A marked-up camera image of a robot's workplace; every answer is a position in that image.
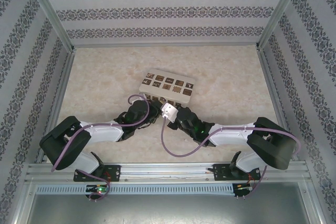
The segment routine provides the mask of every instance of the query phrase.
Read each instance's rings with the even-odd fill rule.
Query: printed symbol
[[[174,82],[174,79],[172,79],[172,78],[166,78],[166,80],[165,80],[164,82],[167,82],[167,83],[173,84],[173,82]]]
[[[157,81],[163,81],[164,79],[164,76],[156,76],[155,78]]]
[[[189,89],[184,89],[183,94],[191,96],[192,91]]]
[[[181,90],[182,90],[182,88],[180,88],[180,87],[177,87],[177,86],[173,87],[173,91],[176,92],[176,93],[181,93]]]
[[[194,85],[191,84],[191,83],[187,83],[187,84],[185,85],[185,87],[186,87],[186,88],[189,88],[189,89],[192,89],[192,88],[194,87]]]
[[[170,89],[170,87],[171,87],[171,85],[164,84],[162,88],[163,88],[163,89],[167,89],[167,90],[169,90],[169,89]]]
[[[148,74],[146,75],[146,77],[147,77],[147,78],[150,78],[150,79],[153,79],[154,74],[153,74],[153,73],[148,73]]]
[[[149,84],[151,84],[151,82],[152,82],[152,80],[143,79],[142,84],[149,85]]]
[[[176,80],[175,85],[183,86],[184,81]]]
[[[160,83],[160,82],[154,81],[154,83],[153,83],[153,85],[152,85],[152,86],[159,88],[159,87],[160,87],[160,85],[161,85],[161,83]]]

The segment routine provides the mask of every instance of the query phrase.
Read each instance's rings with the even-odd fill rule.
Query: marble floor
[[[151,68],[196,79],[189,107],[206,122],[223,125],[254,122],[265,116],[277,122],[254,46],[120,47],[77,49],[58,122],[75,115],[85,122],[106,122],[129,107],[128,96]],[[201,148],[176,158],[160,141],[162,118],[120,143],[87,146],[104,162],[221,162],[248,147]],[[197,144],[182,131],[166,127],[167,147],[177,154]]]

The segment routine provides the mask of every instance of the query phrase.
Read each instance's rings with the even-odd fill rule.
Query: block with symbols
[[[187,106],[193,94],[195,79],[151,69],[145,75],[139,91],[147,99],[168,102],[173,106]]]

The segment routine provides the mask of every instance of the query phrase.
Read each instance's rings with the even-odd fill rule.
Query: patterned wallpaper
[[[336,223],[336,0],[291,0],[264,48],[290,130]]]
[[[257,42],[279,0],[50,0],[72,43]]]
[[[0,0],[0,223],[47,127],[68,52],[37,0]]]

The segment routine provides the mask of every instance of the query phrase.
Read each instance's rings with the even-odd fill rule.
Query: enclosure
[[[336,222],[335,0],[0,3],[0,223]],[[105,203],[91,205],[72,170],[50,172],[39,141],[69,115],[105,122],[126,111],[151,68],[196,80],[189,107],[202,120],[265,116],[301,152],[288,170],[270,169],[253,198],[235,200],[230,183],[204,170],[243,149],[169,156],[159,119],[127,141],[86,148],[122,167]],[[183,132],[165,136],[176,153],[196,146]],[[111,211],[100,213],[103,204]]]

